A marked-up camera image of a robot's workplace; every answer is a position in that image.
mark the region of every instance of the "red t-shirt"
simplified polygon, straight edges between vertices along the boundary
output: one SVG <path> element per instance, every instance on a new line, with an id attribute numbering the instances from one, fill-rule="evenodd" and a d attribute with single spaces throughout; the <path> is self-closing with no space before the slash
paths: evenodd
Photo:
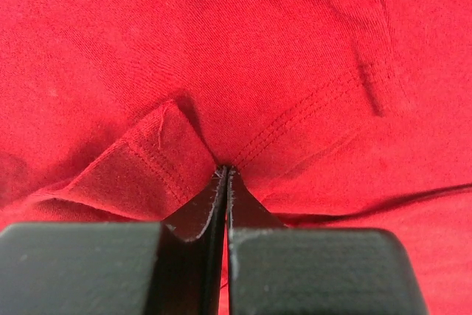
<path id="1" fill-rule="evenodd" d="M 0 228 L 160 220 L 219 164 L 303 226 L 472 182 L 471 16 L 470 0 L 0 0 Z M 471 218 L 464 190 L 328 225 L 393 231 L 431 313 L 469 314 Z"/>

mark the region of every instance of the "seam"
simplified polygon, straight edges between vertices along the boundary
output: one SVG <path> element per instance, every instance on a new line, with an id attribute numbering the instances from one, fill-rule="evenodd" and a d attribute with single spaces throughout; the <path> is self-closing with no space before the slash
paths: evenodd
<path id="1" fill-rule="evenodd" d="M 177 175 L 177 180 L 173 179 L 173 182 L 179 186 L 179 189 L 184 192 L 182 190 L 182 187 L 188 192 L 190 193 L 190 189 L 189 187 L 187 186 L 187 184 L 185 184 L 185 180 L 182 178 L 182 176 L 180 175 L 180 173 L 177 171 L 176 167 L 170 162 L 170 160 L 159 150 L 159 149 L 156 149 L 156 143 L 152 143 L 150 145 L 150 147 L 153 149 L 153 151 L 149 151 L 147 150 L 150 154 L 154 155 L 153 152 L 155 151 L 159 157 L 163 160 L 163 162 L 167 165 L 167 168 L 169 170 L 172 170 L 175 175 Z"/>
<path id="2" fill-rule="evenodd" d="M 183 203 L 184 201 L 182 201 L 182 198 L 180 195 L 178 195 L 175 190 L 173 188 L 171 188 L 171 186 L 167 183 L 166 179 L 164 177 L 162 177 L 162 172 L 165 173 L 169 178 L 169 180 L 172 181 L 172 183 L 175 185 L 175 187 L 177 187 L 177 189 L 181 192 L 181 194 L 185 197 L 186 194 L 184 193 L 184 191 L 182 191 L 182 189 L 180 188 L 180 186 L 178 184 L 176 184 L 176 181 L 174 180 L 174 178 L 172 177 L 172 175 L 169 174 L 169 172 L 167 170 L 164 169 L 164 167 L 162 167 L 161 165 L 159 165 L 161 167 L 161 171 L 158 171 L 158 169 L 153 165 L 151 164 L 145 157 L 143 157 L 139 152 L 135 151 L 131 145 L 129 144 L 129 142 L 125 142 L 126 145 L 129 147 L 130 149 L 130 152 L 138 159 L 140 159 L 142 162 L 144 162 L 146 164 L 146 166 L 148 166 L 152 171 L 153 173 L 155 173 L 159 179 L 162 181 L 162 183 L 169 189 L 169 191 L 174 195 L 174 197 L 176 197 L 177 201 L 179 201 L 180 203 Z"/>
<path id="3" fill-rule="evenodd" d="M 317 106 L 317 107 L 314 107 L 316 103 L 312 103 L 310 104 L 310 106 L 308 106 L 308 108 L 312 108 L 311 110 L 309 110 L 304 116 L 299 116 L 299 115 L 296 115 L 292 118 L 290 118 L 288 121 L 286 121 L 283 125 L 281 125 L 280 127 L 278 127 L 277 130 L 275 131 L 272 131 L 271 135 L 274 134 L 275 132 L 277 132 L 279 129 L 281 128 L 284 128 L 285 126 L 287 126 L 289 123 L 293 122 L 295 119 L 298 118 L 297 121 L 294 122 L 293 125 L 291 125 L 287 131 L 282 131 L 280 134 L 276 135 L 272 140 L 270 140 L 266 145 L 264 145 L 263 147 L 261 147 L 261 149 L 252 157 L 250 158 L 247 162 L 245 162 L 244 164 L 241 165 L 240 169 L 243 170 L 244 168 L 246 168 L 248 166 L 249 163 L 251 163 L 254 159 L 256 159 L 260 154 L 262 154 L 270 145 L 272 145 L 276 140 L 278 140 L 281 136 L 283 136 L 284 134 L 287 134 L 295 125 L 298 125 L 300 124 L 301 122 L 305 121 L 308 117 L 311 117 L 313 114 L 315 114 L 317 111 L 325 108 L 327 105 L 329 105 L 333 100 L 337 100 L 339 99 L 340 97 L 343 97 L 345 94 L 347 94 L 349 91 L 351 91 L 352 89 L 354 88 L 349 88 L 348 90 L 345 90 L 345 91 L 342 91 L 340 92 L 339 94 L 337 94 L 335 97 L 332 97 L 331 99 L 329 99 L 326 103 L 324 103 L 323 105 L 321 106 Z M 264 141 L 261 142 L 261 144 L 263 144 L 264 142 L 266 142 L 268 140 L 270 136 L 268 136 L 266 139 L 264 139 Z"/>
<path id="4" fill-rule="evenodd" d="M 366 67 L 372 67 L 373 64 L 367 64 Z M 345 84 L 350 84 L 352 81 L 355 80 L 355 77 L 353 75 L 353 73 L 351 71 L 346 71 L 344 72 L 343 74 L 339 75 L 336 80 L 339 80 L 341 79 L 342 77 L 344 77 L 345 75 L 352 75 L 353 77 L 351 77 Z M 321 90 L 324 90 L 326 89 L 328 86 L 330 85 L 333 85 L 332 82 L 328 82 L 326 84 L 324 84 L 323 86 L 320 86 L 319 88 L 317 88 L 317 91 L 321 91 Z M 309 101 L 315 94 L 316 92 L 315 91 L 312 91 L 308 96 L 306 97 L 303 97 L 298 103 L 296 103 L 295 105 L 291 106 L 289 109 L 283 111 L 275 120 L 273 120 L 271 122 L 271 124 L 269 126 L 267 126 L 266 128 L 264 128 L 258 135 L 256 135 L 256 137 L 254 137 L 249 143 L 247 143 L 241 150 L 240 152 L 236 155 L 235 157 L 235 165 L 239 165 L 241 164 L 242 162 L 244 162 L 245 159 L 247 159 L 253 152 L 254 150 L 257 149 L 257 146 L 258 145 L 261 145 L 263 144 L 263 142 L 265 141 L 265 139 L 262 141 L 262 142 L 257 142 L 257 140 L 264 134 L 268 133 L 274 126 L 277 125 L 277 123 L 286 115 L 289 115 L 290 113 L 292 113 L 293 111 L 296 111 L 296 109 L 298 107 L 300 107 L 302 104 L 304 104 L 305 102 Z M 286 121 L 280 123 L 280 125 L 275 129 L 278 130 L 280 128 L 280 126 L 283 126 L 285 124 Z M 256 147 L 254 148 L 254 150 L 250 150 L 248 153 L 244 153 L 244 151 L 248 148 L 250 148 L 251 146 L 253 146 L 253 144 L 256 143 Z"/>
<path id="5" fill-rule="evenodd" d="M 146 136 L 142 133 L 142 131 L 140 129 L 137 130 L 138 131 L 138 134 L 140 135 L 140 137 L 145 141 L 145 142 L 149 142 L 148 138 L 146 138 Z M 166 165 L 167 165 L 167 169 L 170 169 L 172 170 L 175 175 L 177 175 L 177 181 L 180 182 L 179 184 L 177 183 L 177 181 L 173 178 L 173 182 L 174 184 L 176 184 L 176 186 L 179 186 L 179 189 L 181 190 L 182 194 L 184 195 L 187 195 L 186 193 L 184 193 L 184 191 L 181 189 L 181 186 L 183 186 L 185 188 L 185 190 L 190 193 L 190 189 L 188 188 L 187 184 L 185 184 L 185 180 L 182 178 L 182 176 L 180 175 L 180 173 L 177 171 L 176 167 L 170 162 L 170 160 L 161 152 L 161 148 L 159 148 L 159 144 L 156 143 L 156 142 L 150 142 L 150 147 L 147 148 L 147 147 L 144 147 L 143 144 L 140 144 L 139 145 L 142 149 L 146 150 L 154 159 L 156 160 L 159 160 L 160 158 L 160 162 L 164 162 Z M 163 168 L 163 169 L 166 169 L 166 167 L 163 166 L 163 164 L 161 164 L 160 162 L 158 162 L 158 164 Z"/>

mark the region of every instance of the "red fabric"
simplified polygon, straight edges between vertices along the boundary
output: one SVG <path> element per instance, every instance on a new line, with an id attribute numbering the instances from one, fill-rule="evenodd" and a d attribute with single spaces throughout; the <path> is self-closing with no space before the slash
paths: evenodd
<path id="1" fill-rule="evenodd" d="M 222 163 L 291 221 L 472 182 L 471 7 L 1 0 L 0 227 L 159 220 Z M 336 226 L 397 233 L 431 313 L 468 314 L 471 217 L 457 194 Z"/>

